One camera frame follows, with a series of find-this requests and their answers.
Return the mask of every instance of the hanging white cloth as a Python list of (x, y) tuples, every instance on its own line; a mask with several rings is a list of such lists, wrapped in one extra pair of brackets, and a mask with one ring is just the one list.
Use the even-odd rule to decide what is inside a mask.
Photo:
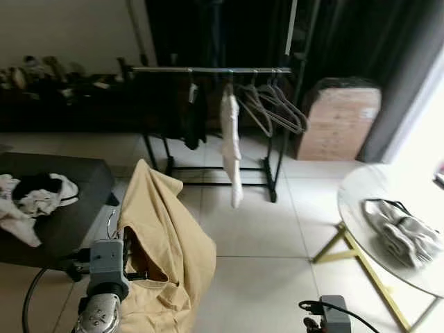
[(229, 83), (223, 91), (221, 101), (221, 128), (223, 136), (221, 153), (223, 156), (223, 168), (232, 183), (231, 206), (238, 208), (244, 198), (244, 192), (242, 191), (241, 172), (239, 167), (239, 161), (241, 159), (241, 152), (239, 151), (239, 134), (237, 132), (239, 105), (232, 92), (233, 88)]

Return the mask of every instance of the gold table leg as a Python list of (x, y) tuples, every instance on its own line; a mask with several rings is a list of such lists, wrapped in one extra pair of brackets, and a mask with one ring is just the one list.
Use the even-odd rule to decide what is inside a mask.
[[(353, 236), (348, 232), (345, 223), (340, 222), (340, 224), (338, 224), (336, 227), (338, 229), (338, 232), (327, 243), (327, 245), (325, 245), (324, 248), (313, 258), (312, 262), (314, 264), (317, 264), (321, 262), (330, 262), (339, 259), (356, 257), (362, 269), (366, 273), (368, 279), (372, 282), (379, 296), (381, 296), (382, 300), (392, 313), (392, 316), (397, 321), (397, 324), (405, 332), (413, 332), (430, 314), (430, 312), (435, 308), (435, 306), (437, 306), (441, 298), (435, 298), (434, 301), (430, 304), (430, 306), (428, 306), (428, 308), (426, 308), (426, 310), (422, 313), (419, 319), (412, 326), (410, 326), (409, 322), (402, 314), (400, 308), (396, 305), (395, 301), (392, 299), (389, 291), (382, 284), (382, 281), (378, 278), (376, 272), (373, 270), (372, 266), (361, 252), (361, 249), (357, 245), (356, 241), (353, 239)], [(341, 239), (343, 239), (347, 243), (349, 250), (328, 255), (327, 252)]]

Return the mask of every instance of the clothing rack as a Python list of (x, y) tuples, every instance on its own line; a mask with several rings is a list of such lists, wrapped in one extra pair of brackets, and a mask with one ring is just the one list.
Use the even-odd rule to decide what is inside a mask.
[[(291, 69), (288, 67), (269, 67), (269, 68), (211, 68), (211, 67), (130, 67), (130, 71), (135, 72), (151, 72), (151, 73), (227, 73), (227, 74), (289, 74)], [(270, 196), (272, 203), (275, 203), (278, 199), (276, 194), (276, 184), (278, 183), (280, 169), (282, 166), (282, 158), (285, 151), (287, 151), (287, 144), (289, 141), (289, 131), (285, 129), (284, 137), (279, 150), (279, 158), (277, 160), (277, 167), (275, 174), (272, 175), (270, 167), (270, 156), (273, 147), (273, 138), (268, 139), (267, 154), (264, 159), (262, 159), (262, 166), (257, 168), (244, 168), (241, 167), (241, 171), (262, 171), (266, 176), (266, 182), (258, 183), (242, 183), (245, 187), (266, 187)], [(151, 147), (149, 136), (143, 134), (144, 142), (150, 155), (150, 159), (153, 168), (158, 170), (157, 162), (155, 160), (154, 152)], [(174, 157), (170, 154), (169, 145), (167, 138), (162, 135), (162, 141), (165, 148), (165, 153), (167, 156), (167, 166), (165, 169), (165, 174), (171, 176), (174, 170), (223, 170), (222, 166), (175, 166)], [(184, 182), (184, 185), (191, 186), (231, 186), (230, 182)]]

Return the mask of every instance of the dark gray ottoman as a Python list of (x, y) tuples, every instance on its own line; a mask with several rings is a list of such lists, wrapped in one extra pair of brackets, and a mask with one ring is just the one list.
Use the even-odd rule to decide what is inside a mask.
[(2, 173), (19, 179), (38, 173), (59, 173), (78, 185), (76, 203), (37, 218), (35, 231), (42, 241), (40, 247), (31, 248), (0, 229), (0, 262), (66, 271), (70, 262), (60, 258), (80, 248), (100, 209), (112, 196), (114, 177), (107, 164), (89, 158), (4, 153), (0, 155)]

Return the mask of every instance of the white wall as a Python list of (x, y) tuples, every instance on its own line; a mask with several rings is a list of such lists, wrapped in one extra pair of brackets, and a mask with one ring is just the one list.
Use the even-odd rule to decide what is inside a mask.
[(444, 47), (429, 71), (383, 162), (431, 178), (444, 162)]
[[(150, 65), (155, 53), (143, 0), (133, 0)], [(89, 73), (118, 72), (117, 57), (140, 65), (125, 0), (1, 0), (0, 68), (24, 56), (56, 56)]]

